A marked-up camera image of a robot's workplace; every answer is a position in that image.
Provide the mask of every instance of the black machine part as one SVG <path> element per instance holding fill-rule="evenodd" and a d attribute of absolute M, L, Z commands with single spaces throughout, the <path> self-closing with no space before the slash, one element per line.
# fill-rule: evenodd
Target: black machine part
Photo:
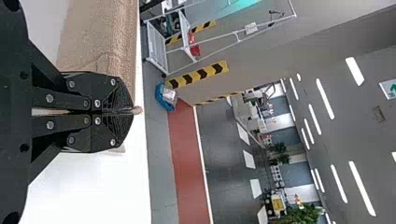
<path fill-rule="evenodd" d="M 61 152 L 119 147 L 134 115 L 118 77 L 60 72 L 29 40 L 18 0 L 0 1 L 0 223 L 19 223 L 29 184 Z M 33 108 L 66 110 L 33 117 Z"/>

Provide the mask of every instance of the white floor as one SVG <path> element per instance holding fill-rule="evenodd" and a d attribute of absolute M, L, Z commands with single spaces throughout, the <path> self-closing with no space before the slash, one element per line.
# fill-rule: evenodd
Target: white floor
<path fill-rule="evenodd" d="M 253 193 L 253 198 L 257 198 L 262 195 L 262 186 L 260 185 L 259 179 L 250 180 L 251 192 Z"/>
<path fill-rule="evenodd" d="M 55 62 L 68 1 L 21 3 L 30 38 Z M 143 105 L 139 53 L 136 58 L 135 103 Z M 21 224 L 151 223 L 144 115 L 134 119 L 124 145 L 125 154 L 60 154 L 30 185 Z"/>
<path fill-rule="evenodd" d="M 254 162 L 253 156 L 244 150 L 245 165 L 247 168 L 256 169 L 256 164 Z"/>
<path fill-rule="evenodd" d="M 248 133 L 241 127 L 241 125 L 239 125 L 239 123 L 236 123 L 236 126 L 238 127 L 239 137 L 250 146 L 250 141 L 248 140 Z"/>

